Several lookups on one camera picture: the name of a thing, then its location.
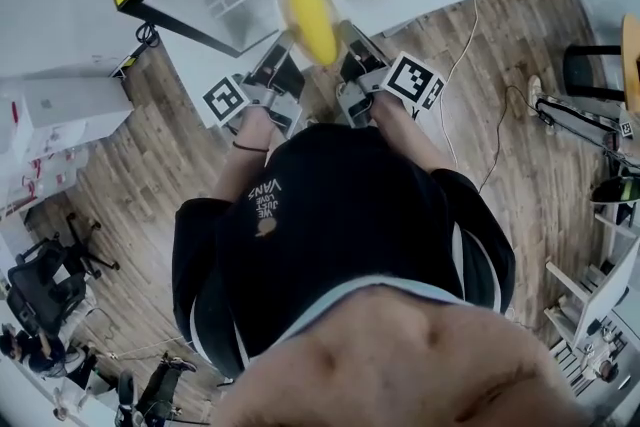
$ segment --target sneaker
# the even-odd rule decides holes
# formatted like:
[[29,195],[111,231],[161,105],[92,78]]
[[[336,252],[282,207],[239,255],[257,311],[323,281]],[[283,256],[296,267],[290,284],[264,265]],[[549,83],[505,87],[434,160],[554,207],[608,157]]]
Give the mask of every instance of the sneaker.
[[183,372],[197,372],[198,367],[189,361],[185,361],[182,358],[171,358],[169,361],[169,365],[176,370],[181,370]]
[[[538,98],[540,98],[543,94],[542,81],[540,80],[540,77],[538,77],[537,75],[531,76],[531,78],[529,79],[529,83],[527,85],[527,92],[528,92],[529,105],[531,105],[531,107],[535,107],[536,103],[538,102]],[[527,109],[527,112],[529,113],[529,116],[538,115],[536,111],[531,109]]]

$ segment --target hand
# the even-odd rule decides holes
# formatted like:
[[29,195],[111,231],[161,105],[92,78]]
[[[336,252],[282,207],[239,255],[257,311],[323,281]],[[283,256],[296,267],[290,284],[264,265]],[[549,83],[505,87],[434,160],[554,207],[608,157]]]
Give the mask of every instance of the hand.
[[394,116],[405,116],[409,113],[405,110],[402,100],[391,93],[381,91],[373,95],[373,105],[371,106],[371,117],[376,123],[384,123],[388,118]]
[[247,107],[236,141],[242,146],[267,150],[275,128],[276,125],[265,108]]

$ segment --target black t-shirt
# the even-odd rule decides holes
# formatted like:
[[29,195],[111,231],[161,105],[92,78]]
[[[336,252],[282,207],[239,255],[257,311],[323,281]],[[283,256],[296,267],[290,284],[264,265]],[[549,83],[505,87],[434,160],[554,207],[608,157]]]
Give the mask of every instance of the black t-shirt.
[[22,347],[21,362],[29,356],[29,368],[36,374],[47,372],[61,361],[64,361],[66,351],[59,338],[47,337],[49,345],[51,346],[51,355],[49,358],[45,358],[42,353],[42,342],[40,341],[40,337],[30,337],[24,331],[20,331],[20,333],[16,335],[16,339]]
[[[513,293],[513,252],[469,180],[453,171],[424,172],[393,152],[377,129],[314,126],[274,152],[236,203],[192,200],[178,212],[178,326],[191,340],[195,298],[204,319],[219,316],[224,302],[222,313],[252,357],[320,296],[355,278],[405,278],[462,298],[451,257],[456,223],[491,259],[504,311]],[[491,306],[487,256],[473,240],[464,244],[471,248],[464,298]]]

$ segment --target office chair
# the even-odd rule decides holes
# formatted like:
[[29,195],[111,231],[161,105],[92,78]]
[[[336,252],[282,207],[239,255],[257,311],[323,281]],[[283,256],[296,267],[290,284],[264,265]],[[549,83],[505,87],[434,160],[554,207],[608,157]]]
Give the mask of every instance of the office chair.
[[53,279],[68,258],[69,252],[57,240],[44,239],[24,257],[38,251],[31,261],[9,270],[11,289],[7,304],[22,328],[31,336],[42,329],[51,337],[58,336],[64,320],[84,299],[85,272],[77,272],[56,283]]
[[620,47],[569,45],[562,59],[562,77],[568,96],[582,96],[599,100],[625,101],[625,92],[599,87],[595,84],[590,55],[620,55]]
[[[102,272],[99,269],[96,269],[93,266],[93,263],[97,263],[99,265],[102,265],[114,271],[119,271],[120,264],[118,264],[118,262],[114,262],[114,263],[105,262],[104,260],[102,260],[101,258],[98,258],[97,256],[95,256],[93,253],[89,251],[88,246],[89,246],[89,243],[91,242],[91,237],[94,232],[100,231],[102,229],[102,225],[99,222],[93,223],[91,225],[89,235],[86,238],[81,239],[78,236],[78,232],[76,231],[75,226],[73,225],[73,221],[75,221],[76,219],[77,219],[77,216],[73,212],[66,217],[69,233],[71,233],[71,237],[73,238],[73,242],[74,242],[72,246],[68,246],[65,248],[66,250],[68,250],[68,255],[64,260],[64,267],[65,269],[67,269],[67,272],[69,274],[86,272],[92,278],[100,279],[100,277],[102,276]],[[59,238],[60,238],[60,234],[56,233],[54,235],[54,240],[57,241]],[[26,258],[29,255],[31,255],[36,249],[38,249],[38,247],[39,247],[39,244],[36,244],[36,246],[32,247],[26,253],[22,255],[18,255],[16,257],[16,261],[19,264],[25,263]]]
[[107,267],[108,269],[119,271],[120,264],[118,262],[107,263],[89,251],[88,246],[91,241],[91,236],[94,232],[100,231],[102,229],[102,225],[99,222],[93,223],[91,225],[89,235],[85,239],[81,239],[73,226],[73,221],[75,221],[76,218],[76,214],[73,212],[67,216],[67,226],[69,227],[69,232],[71,233],[74,241],[73,246],[68,248],[71,252],[71,258],[68,260],[67,264],[65,264],[65,268],[69,271],[69,274],[73,274],[74,271],[80,270],[79,266],[71,268],[71,266],[74,264],[77,265],[78,263],[80,263],[86,272],[94,279],[100,279],[102,272],[99,269],[95,269],[92,263],[97,263],[103,267]]

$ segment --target cable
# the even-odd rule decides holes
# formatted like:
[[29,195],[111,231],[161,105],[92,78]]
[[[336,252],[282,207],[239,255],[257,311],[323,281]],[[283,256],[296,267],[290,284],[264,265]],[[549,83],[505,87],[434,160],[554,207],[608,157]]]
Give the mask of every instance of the cable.
[[136,31],[136,39],[141,45],[155,48],[160,44],[160,35],[156,30],[156,26],[152,23],[145,22]]
[[134,352],[140,352],[140,351],[144,351],[146,349],[153,349],[154,347],[158,347],[159,345],[164,345],[164,344],[167,344],[169,342],[175,342],[176,340],[182,340],[182,339],[184,339],[184,336],[176,336],[175,338],[169,338],[167,340],[162,340],[161,342],[154,343],[153,345],[146,345],[146,346],[140,347],[138,349],[132,349],[130,351],[123,352],[122,354],[115,354],[114,352],[110,352],[110,353],[107,353],[107,356],[109,356],[111,359],[116,360],[116,361],[136,361],[138,359],[142,360],[143,358],[127,358],[125,360],[120,360],[120,358],[122,356],[127,356],[128,354],[133,354]]
[[[460,57],[458,57],[458,60],[453,64],[453,67],[451,68],[451,71],[449,72],[449,76],[447,77],[447,82],[445,84],[445,86],[449,85],[449,82],[451,81],[451,77],[453,76],[453,72],[456,71],[456,68],[458,67],[458,64],[460,64],[460,61],[462,61],[462,59],[464,59],[464,56],[467,54],[467,50],[469,50],[469,47],[471,46],[471,42],[473,41],[473,36],[476,33],[476,29],[478,27],[478,19],[480,18],[478,15],[478,3],[476,2],[476,0],[473,0],[473,12],[475,14],[475,20],[473,22],[473,27],[471,28],[471,33],[469,34],[469,39],[467,40],[467,43],[465,44],[464,48],[462,49],[462,53],[460,54]],[[449,151],[451,152],[451,155],[453,156],[453,160],[456,164],[456,169],[458,168],[458,157],[456,156],[456,152],[453,149],[453,144],[451,144],[451,139],[449,139],[449,134],[447,133],[447,129],[444,126],[444,107],[443,107],[443,103],[444,103],[444,94],[446,92],[446,88],[442,90],[442,93],[440,94],[440,99],[439,99],[439,103],[440,103],[440,125],[442,126],[442,132],[444,133],[444,137],[447,140],[447,144],[449,145]]]
[[147,418],[147,415],[151,412],[151,410],[152,410],[155,406],[157,406],[158,404],[160,404],[160,403],[163,403],[163,404],[169,404],[169,407],[171,407],[171,408],[173,407],[173,402],[171,402],[170,400],[156,400],[153,404],[151,404],[151,406],[149,407],[149,409],[147,409],[147,412],[146,412],[144,415],[142,415],[142,417],[143,417],[144,419],[146,419],[146,418]]
[[104,341],[108,342],[110,340],[113,340],[116,336],[116,334],[114,333],[114,328],[115,328],[115,322],[113,321],[113,319],[111,318],[111,316],[104,311],[102,308],[100,308],[99,306],[97,308],[94,308],[93,310],[91,310],[91,312],[89,313],[89,315],[91,315],[91,313],[93,313],[94,311],[99,311],[102,312],[104,314],[105,317],[107,317],[107,319],[109,319],[109,336],[105,336]]
[[480,185],[480,188],[478,189],[479,194],[482,193],[482,189],[487,184],[487,181],[489,180],[491,173],[493,173],[494,169],[498,165],[498,158],[500,157],[500,150],[502,149],[502,143],[500,141],[500,127],[502,126],[502,122],[504,121],[504,118],[507,115],[507,109],[509,108],[509,104],[507,103],[507,96],[509,95],[510,89],[515,89],[518,93],[520,93],[520,96],[522,97],[522,100],[527,105],[527,107],[529,107],[530,109],[540,114],[540,111],[538,109],[531,106],[529,102],[527,102],[527,99],[525,98],[524,94],[522,94],[522,91],[520,91],[520,89],[518,89],[516,86],[507,86],[507,89],[504,90],[504,108],[502,109],[502,114],[500,115],[500,121],[498,121],[498,126],[496,126],[496,136],[498,139],[498,147],[496,149],[496,153],[493,159],[493,165],[491,166],[491,169],[489,169],[487,176],[485,177],[485,179],[482,182],[482,185]]
[[542,331],[542,329],[544,329],[544,327],[549,323],[549,319],[547,318],[547,319],[544,319],[542,324],[540,326],[538,326],[538,327],[527,326],[526,324],[523,324],[519,320],[516,320],[516,318],[515,318],[516,310],[515,310],[515,308],[513,308],[513,306],[509,306],[507,308],[507,311],[504,313],[504,316],[512,324],[515,324],[517,326],[520,326],[521,328],[526,329],[527,331],[529,331],[534,336],[538,336],[539,332]]
[[527,101],[527,98],[524,96],[524,93],[522,91],[520,91],[519,88],[517,88],[516,86],[507,86],[507,89],[505,89],[505,91],[504,91],[504,108],[502,109],[502,114],[500,115],[500,121],[498,121],[498,126],[496,127],[496,137],[498,139],[498,147],[496,148],[496,153],[495,153],[495,157],[493,159],[493,164],[491,166],[491,169],[489,169],[489,172],[487,173],[487,176],[482,181],[482,185],[480,185],[480,188],[478,189],[478,193],[482,193],[482,189],[484,188],[484,186],[486,185],[487,181],[491,177],[491,173],[493,173],[493,171],[495,170],[496,166],[498,165],[498,158],[500,157],[500,151],[502,149],[502,143],[500,141],[500,126],[502,125],[502,122],[504,121],[504,118],[507,115],[507,109],[509,108],[509,104],[507,103],[507,100],[508,100],[507,96],[509,94],[509,90],[510,89],[515,89],[518,92],[518,94],[520,95],[520,97],[522,98],[522,101],[524,102],[524,104],[529,109],[531,109],[532,111],[536,112],[538,114],[538,116],[545,123],[547,123],[548,125],[550,125],[550,126],[557,125],[560,128],[563,128],[564,130],[572,133],[573,135],[575,135],[577,137],[580,137],[581,139],[584,139],[585,141],[588,141],[588,142],[590,142],[591,144],[593,144],[595,146],[600,147],[604,151],[605,155],[617,160],[623,166],[640,170],[640,166],[638,166],[636,164],[632,164],[626,158],[622,157],[620,154],[610,150],[602,141],[595,141],[595,140],[591,139],[590,137],[587,137],[586,135],[581,134],[580,132],[574,130],[573,128],[560,123],[555,118],[552,118],[551,122],[546,121],[545,118],[549,118],[549,116],[546,113],[544,113],[543,111],[541,111],[539,109],[536,109],[533,105],[531,105]]

